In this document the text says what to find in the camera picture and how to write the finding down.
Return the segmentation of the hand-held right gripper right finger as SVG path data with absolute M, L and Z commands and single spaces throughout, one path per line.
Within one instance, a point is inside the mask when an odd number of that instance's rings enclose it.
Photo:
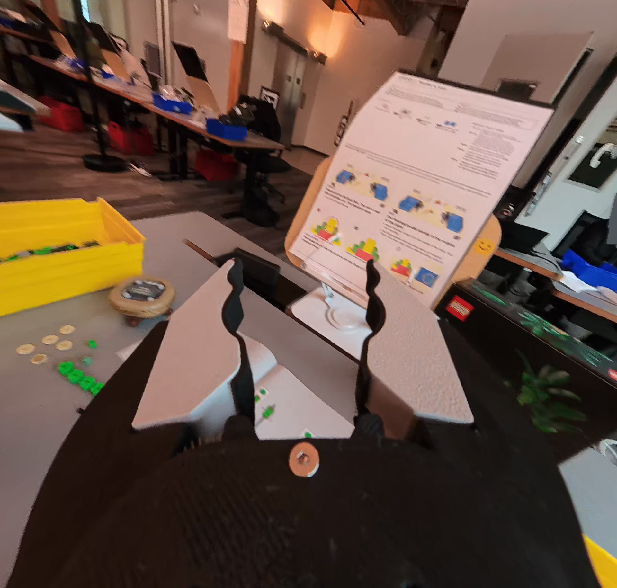
M 365 321 L 355 387 L 357 420 L 472 425 L 474 416 L 435 313 L 380 263 L 366 264 Z

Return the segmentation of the red plastic bin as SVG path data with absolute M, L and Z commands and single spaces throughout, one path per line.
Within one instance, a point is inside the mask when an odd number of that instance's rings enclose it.
M 110 121 L 107 126 L 109 146 L 123 154 L 150 157 L 156 154 L 150 130 L 144 126 L 127 127 Z
M 194 169 L 209 182 L 232 182 L 236 175 L 236 164 L 232 154 L 200 148 L 196 153 Z
M 49 115 L 40 115 L 38 120 L 53 129 L 58 129 L 67 133 L 76 133 L 85 131 L 85 123 L 81 110 L 67 104 L 55 100 L 49 96 L 41 96 L 38 101 L 49 108 Z

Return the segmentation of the black floor stand pole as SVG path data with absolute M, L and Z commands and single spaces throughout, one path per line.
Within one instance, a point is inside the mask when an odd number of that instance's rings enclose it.
M 99 150 L 98 153 L 85 154 L 82 157 L 82 161 L 84 166 L 89 170 L 99 173 L 117 174 L 127 170 L 128 164 L 126 160 L 107 153 L 104 133 L 101 126 L 101 119 L 97 104 L 97 88 L 91 74 L 86 19 L 83 16 L 81 0 L 72 0 L 72 5 L 75 15 L 76 41 L 80 46 L 81 57 L 83 61 L 83 72 L 86 78 L 86 88 L 92 108 L 92 123 L 94 125 L 96 141 Z

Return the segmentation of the grey elevator door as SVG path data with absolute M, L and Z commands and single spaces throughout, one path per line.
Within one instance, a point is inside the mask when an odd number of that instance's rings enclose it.
M 281 127 L 280 142 L 285 147 L 292 145 L 306 66 L 306 54 L 301 54 L 285 43 L 278 44 L 272 89 L 279 93 L 276 113 Z

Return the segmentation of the wooden pillar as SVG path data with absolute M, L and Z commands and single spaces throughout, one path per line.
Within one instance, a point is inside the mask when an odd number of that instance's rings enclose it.
M 255 37 L 257 0 L 250 0 L 249 26 L 245 44 L 231 41 L 228 72 L 227 108 L 232 108 L 241 94 L 248 94 L 252 51 Z

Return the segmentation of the long wooden table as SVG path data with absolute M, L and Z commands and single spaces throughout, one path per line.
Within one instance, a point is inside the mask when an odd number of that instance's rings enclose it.
M 189 116 L 168 112 L 161 109 L 160 107 L 156 106 L 151 99 L 148 99 L 146 97 L 142 98 L 136 95 L 134 92 L 130 91 L 128 85 L 126 84 L 118 85 L 115 83 L 107 83 L 96 78 L 91 80 L 91 83 L 100 91 L 112 93 L 115 96 L 119 96 L 123 99 L 138 104 L 149 112 L 157 114 L 168 121 L 172 121 L 175 124 L 185 129 L 188 129 L 189 131 L 195 133 L 196 135 L 204 139 L 214 140 L 217 143 L 232 147 L 234 149 L 242 149 L 248 151 L 275 151 L 280 153 L 286 150 L 285 146 L 281 143 L 272 141 L 266 137 L 258 136 L 251 131 L 249 131 L 247 133 L 247 137 L 241 141 L 225 139 L 213 135 L 207 132 L 205 125 L 201 125 L 200 123 L 193 121 L 191 118 L 189 118 Z

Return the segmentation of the grey desk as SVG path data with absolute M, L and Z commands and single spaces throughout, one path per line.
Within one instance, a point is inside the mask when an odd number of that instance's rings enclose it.
M 187 246 L 189 240 L 213 256 L 235 248 L 251 251 L 281 267 L 281 275 L 305 291 L 315 282 L 258 245 L 201 212 L 167 215 L 132 222 L 146 238 L 143 272 L 170 280 L 174 305 L 183 304 L 215 271 L 208 260 Z M 240 330 L 266 345 L 278 362 L 338 414 L 352 421 L 357 364 L 270 303 L 245 289 Z M 56 371 L 60 351 L 43 349 L 41 340 L 73 325 L 69 356 L 85 354 L 87 339 L 97 341 L 94 375 L 107 381 L 119 368 L 117 353 L 143 338 L 154 323 L 130 329 L 113 310 L 107 291 L 91 292 L 1 317 L 1 587 L 5 587 L 36 494 L 52 460 L 78 419 L 88 395 Z M 34 344 L 31 354 L 18 346 Z M 49 359 L 30 363 L 37 353 Z

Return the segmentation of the printed instruction sheet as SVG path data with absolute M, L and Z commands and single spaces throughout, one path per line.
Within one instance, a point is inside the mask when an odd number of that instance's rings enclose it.
M 288 259 L 361 306 L 373 260 L 434 307 L 552 115 L 542 102 L 396 72 L 315 172 Z

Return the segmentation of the yellow plastic bin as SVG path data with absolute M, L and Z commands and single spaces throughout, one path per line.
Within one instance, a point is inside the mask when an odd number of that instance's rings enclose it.
M 1 264 L 1 316 L 111 288 L 141 275 L 146 242 L 103 198 L 1 203 L 1 258 L 90 240 L 101 246 Z
M 601 587 L 616 587 L 616 558 L 585 534 L 582 537 Z

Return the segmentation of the wooden side table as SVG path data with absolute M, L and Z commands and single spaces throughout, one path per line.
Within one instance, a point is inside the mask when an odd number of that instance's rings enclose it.
M 528 254 L 499 247 L 494 255 L 547 278 L 549 281 L 547 290 L 553 297 L 616 324 L 616 304 L 596 297 L 589 291 L 576 292 L 565 286 L 561 282 L 562 274 L 558 260 L 542 244 Z

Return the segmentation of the black brick set box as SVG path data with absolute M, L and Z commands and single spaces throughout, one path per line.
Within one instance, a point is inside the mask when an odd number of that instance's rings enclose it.
M 473 279 L 452 284 L 435 314 L 500 376 L 559 461 L 616 453 L 616 361 Z

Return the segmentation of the white paper notice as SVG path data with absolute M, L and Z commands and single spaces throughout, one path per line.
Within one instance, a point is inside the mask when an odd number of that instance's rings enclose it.
M 227 36 L 245 44 L 249 26 L 250 0 L 228 0 Z

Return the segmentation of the white stand base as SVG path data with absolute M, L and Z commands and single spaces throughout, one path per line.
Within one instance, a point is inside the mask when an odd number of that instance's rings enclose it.
M 371 333 L 366 308 L 320 285 L 287 307 L 287 313 L 354 361 Z

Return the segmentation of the black office chair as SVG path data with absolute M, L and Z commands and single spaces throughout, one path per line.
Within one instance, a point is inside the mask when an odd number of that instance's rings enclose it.
M 257 136 L 279 143 L 282 137 L 282 128 L 274 106 L 264 99 L 241 94 L 236 107 L 245 105 L 249 111 L 249 120 L 246 123 L 248 131 Z M 285 195 L 270 184 L 269 177 L 274 174 L 283 174 L 291 170 L 291 166 L 282 160 L 282 152 L 278 155 L 274 151 L 264 151 L 253 156 L 253 166 L 256 171 L 257 183 L 263 186 L 270 194 L 277 196 L 281 203 L 286 202 Z

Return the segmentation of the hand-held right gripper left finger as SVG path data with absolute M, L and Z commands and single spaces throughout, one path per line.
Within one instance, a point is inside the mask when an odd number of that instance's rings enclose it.
M 228 260 L 169 318 L 132 427 L 173 423 L 222 430 L 227 420 L 255 421 L 246 342 L 243 264 Z

